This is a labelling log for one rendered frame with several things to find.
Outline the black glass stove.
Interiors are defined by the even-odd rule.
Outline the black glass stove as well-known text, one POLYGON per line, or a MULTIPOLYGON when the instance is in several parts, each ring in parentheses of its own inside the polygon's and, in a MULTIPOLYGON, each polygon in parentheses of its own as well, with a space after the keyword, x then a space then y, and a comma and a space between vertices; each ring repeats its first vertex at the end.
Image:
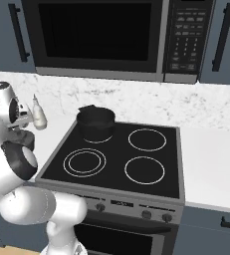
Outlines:
POLYGON ((88 212, 164 222, 168 213, 179 228, 185 204, 180 130, 117 123, 103 142, 89 142, 73 124, 36 177, 36 184, 86 200, 88 212))

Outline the black steel microwave oven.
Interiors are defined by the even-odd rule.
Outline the black steel microwave oven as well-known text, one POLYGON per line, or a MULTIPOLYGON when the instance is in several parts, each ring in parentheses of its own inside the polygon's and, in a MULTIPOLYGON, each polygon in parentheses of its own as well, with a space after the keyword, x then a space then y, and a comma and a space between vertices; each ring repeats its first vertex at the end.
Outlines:
POLYGON ((214 0, 22 0, 40 75, 194 84, 214 0))

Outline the blue-grey drawer front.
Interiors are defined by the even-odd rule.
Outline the blue-grey drawer front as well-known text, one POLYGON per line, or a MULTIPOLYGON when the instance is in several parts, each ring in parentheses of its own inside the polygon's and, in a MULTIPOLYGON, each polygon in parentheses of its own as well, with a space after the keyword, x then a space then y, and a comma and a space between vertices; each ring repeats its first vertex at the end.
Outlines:
POLYGON ((230 212, 185 206, 173 255, 230 255, 230 212))

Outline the black saucepan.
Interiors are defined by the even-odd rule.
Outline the black saucepan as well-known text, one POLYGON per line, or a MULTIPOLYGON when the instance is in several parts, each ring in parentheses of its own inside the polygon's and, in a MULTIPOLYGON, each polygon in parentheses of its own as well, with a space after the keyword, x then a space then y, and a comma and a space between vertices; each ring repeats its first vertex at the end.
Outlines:
POLYGON ((115 131, 115 113, 107 108, 89 105, 79 108, 77 124, 83 139, 89 142, 103 142, 115 131))

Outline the black oven door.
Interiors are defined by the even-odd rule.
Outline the black oven door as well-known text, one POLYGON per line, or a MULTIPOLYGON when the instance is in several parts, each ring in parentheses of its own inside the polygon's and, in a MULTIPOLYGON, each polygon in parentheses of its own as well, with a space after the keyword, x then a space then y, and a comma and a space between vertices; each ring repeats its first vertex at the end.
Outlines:
POLYGON ((138 234, 85 224, 83 221, 75 226, 75 232, 89 255, 172 255, 178 226, 160 223, 169 225, 171 231, 138 234))

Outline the blue-grey base cupboard door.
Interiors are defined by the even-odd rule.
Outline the blue-grey base cupboard door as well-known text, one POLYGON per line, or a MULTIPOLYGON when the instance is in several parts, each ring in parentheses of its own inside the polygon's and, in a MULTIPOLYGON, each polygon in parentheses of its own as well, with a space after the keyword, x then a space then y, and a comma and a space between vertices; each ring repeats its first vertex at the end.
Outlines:
POLYGON ((13 246, 41 252, 48 245, 46 223, 16 225, 5 221, 0 215, 0 247, 13 246))

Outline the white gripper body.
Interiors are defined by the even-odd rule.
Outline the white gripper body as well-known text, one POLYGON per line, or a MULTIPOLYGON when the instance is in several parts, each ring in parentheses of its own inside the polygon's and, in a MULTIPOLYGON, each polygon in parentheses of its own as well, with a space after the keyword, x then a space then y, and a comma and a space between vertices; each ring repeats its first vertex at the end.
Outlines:
POLYGON ((8 128, 26 128, 33 121, 32 112, 27 104, 19 104, 19 116, 13 124, 9 124, 8 128))

